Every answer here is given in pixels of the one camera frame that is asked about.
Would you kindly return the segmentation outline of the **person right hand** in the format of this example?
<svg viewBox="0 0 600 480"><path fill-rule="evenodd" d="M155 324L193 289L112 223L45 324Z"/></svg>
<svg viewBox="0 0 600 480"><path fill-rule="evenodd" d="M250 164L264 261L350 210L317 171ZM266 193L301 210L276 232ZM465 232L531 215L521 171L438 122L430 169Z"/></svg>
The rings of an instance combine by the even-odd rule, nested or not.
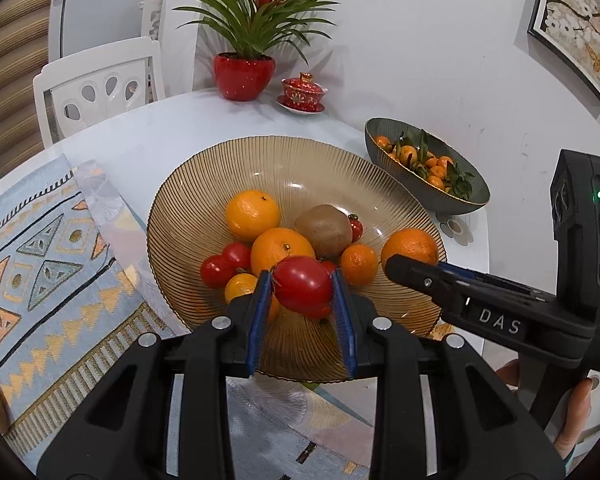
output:
<svg viewBox="0 0 600 480"><path fill-rule="evenodd" d="M519 372L519 363L517 360L513 360L499 368L496 374L507 385L516 386L519 382ZM571 456L588 421L591 411L592 385L592 379L587 377L571 391L564 426L554 441L554 448L565 462Z"/></svg>

